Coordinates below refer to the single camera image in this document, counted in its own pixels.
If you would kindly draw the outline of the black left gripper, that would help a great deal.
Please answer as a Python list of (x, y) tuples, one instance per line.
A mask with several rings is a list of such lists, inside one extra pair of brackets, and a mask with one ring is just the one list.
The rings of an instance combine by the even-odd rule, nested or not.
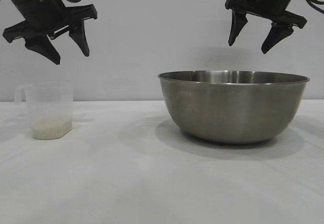
[[(78, 3), (81, 0), (66, 1)], [(46, 35), (55, 39), (57, 37), (55, 31), (70, 26), (69, 37), (82, 53), (89, 57), (90, 49), (85, 25), (79, 21), (97, 19), (94, 5), (67, 7), (63, 0), (11, 0), (11, 2), (25, 20), (4, 30), (3, 37), (8, 43), (26, 38), (26, 49), (46, 57), (55, 65), (60, 65), (61, 57)]]

